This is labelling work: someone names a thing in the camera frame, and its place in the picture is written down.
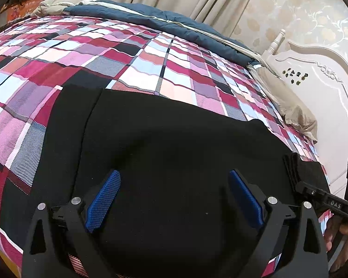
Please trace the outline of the person's right hand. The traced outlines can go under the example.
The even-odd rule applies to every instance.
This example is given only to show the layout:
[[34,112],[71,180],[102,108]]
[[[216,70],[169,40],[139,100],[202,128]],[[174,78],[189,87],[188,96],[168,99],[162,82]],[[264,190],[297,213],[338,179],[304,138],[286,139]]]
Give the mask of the person's right hand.
[[334,215],[328,220],[324,232],[324,241],[327,252],[332,251],[332,245],[338,238],[338,235],[342,235],[342,239],[340,240],[339,245],[335,248],[335,254],[337,257],[329,267],[330,272],[336,272],[342,268],[348,260],[348,223],[343,223],[339,216]]

